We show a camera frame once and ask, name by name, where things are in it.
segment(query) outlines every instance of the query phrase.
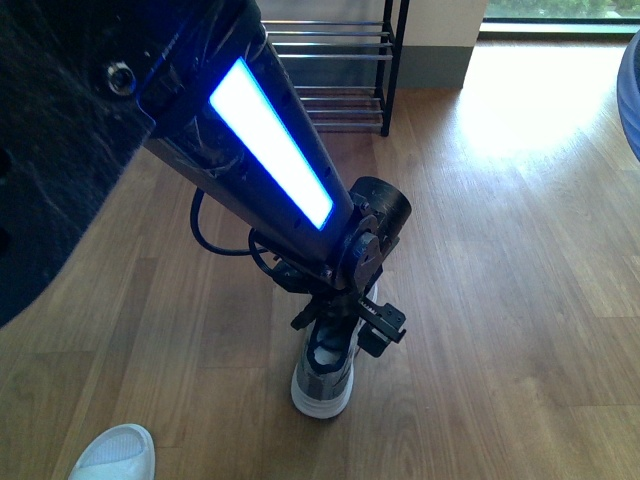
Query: blue object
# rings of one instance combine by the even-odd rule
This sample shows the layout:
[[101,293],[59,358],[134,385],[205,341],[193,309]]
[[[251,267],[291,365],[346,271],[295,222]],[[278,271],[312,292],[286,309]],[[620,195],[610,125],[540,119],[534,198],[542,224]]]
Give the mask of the blue object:
[[333,200],[242,58],[213,91],[209,103],[309,221],[322,230]]
[[627,46],[618,71],[618,111],[631,150],[640,159],[640,32]]

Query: screw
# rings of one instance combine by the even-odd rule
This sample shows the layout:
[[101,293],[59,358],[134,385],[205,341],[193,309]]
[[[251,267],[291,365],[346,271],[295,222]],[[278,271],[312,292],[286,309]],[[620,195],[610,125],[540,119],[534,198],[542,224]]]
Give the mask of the screw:
[[124,62],[113,62],[107,67],[109,89],[121,97],[131,95],[136,89],[136,76]]

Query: white shoe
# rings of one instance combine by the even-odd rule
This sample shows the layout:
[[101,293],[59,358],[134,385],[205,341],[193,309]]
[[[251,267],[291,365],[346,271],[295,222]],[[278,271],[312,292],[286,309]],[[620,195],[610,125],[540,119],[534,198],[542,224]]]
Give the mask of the white shoe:
[[69,480],[153,480],[155,467],[151,434],[140,425],[118,425],[89,444]]
[[[369,292],[373,302],[378,297],[378,285]],[[333,418],[346,408],[353,391],[353,359],[357,351],[358,332],[362,319],[338,321],[327,333],[323,325],[313,322],[307,327],[307,337],[300,360],[291,379],[291,399],[305,415]]]

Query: wooden floor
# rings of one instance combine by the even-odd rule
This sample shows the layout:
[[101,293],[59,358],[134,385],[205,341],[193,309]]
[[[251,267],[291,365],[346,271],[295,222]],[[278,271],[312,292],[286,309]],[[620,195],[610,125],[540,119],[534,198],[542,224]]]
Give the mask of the wooden floor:
[[[640,478],[640,164],[617,45],[481,44],[462,91],[401,91],[389,138],[327,135],[414,213],[381,281],[409,333],[332,421],[289,385],[306,299],[192,240],[141,152],[51,287],[0,331],[0,478],[66,479],[146,426],[164,479]],[[247,227],[205,202],[206,236]]]

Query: metal bracket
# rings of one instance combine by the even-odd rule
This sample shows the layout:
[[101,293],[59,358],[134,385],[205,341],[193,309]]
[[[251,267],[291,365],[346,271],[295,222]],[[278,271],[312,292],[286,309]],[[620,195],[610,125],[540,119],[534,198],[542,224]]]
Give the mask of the metal bracket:
[[319,297],[313,297],[296,318],[291,322],[291,326],[296,330],[307,328],[322,312],[331,306],[330,302]]
[[399,343],[406,330],[400,328],[406,317],[390,303],[380,307],[368,298],[360,300],[358,314],[367,324],[358,333],[358,346],[378,358],[391,342]]

